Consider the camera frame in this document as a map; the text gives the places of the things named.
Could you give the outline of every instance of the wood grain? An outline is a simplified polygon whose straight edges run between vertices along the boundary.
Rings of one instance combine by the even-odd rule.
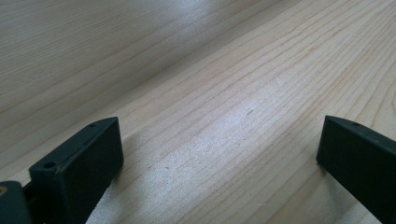
[[[88,223],[378,223],[316,164],[325,115],[396,139],[392,0],[0,1],[0,179],[120,118]]]

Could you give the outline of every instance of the dark green plastic piece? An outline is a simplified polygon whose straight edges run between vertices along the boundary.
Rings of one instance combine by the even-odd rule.
[[[396,223],[396,142],[327,116],[317,161],[382,223]]]

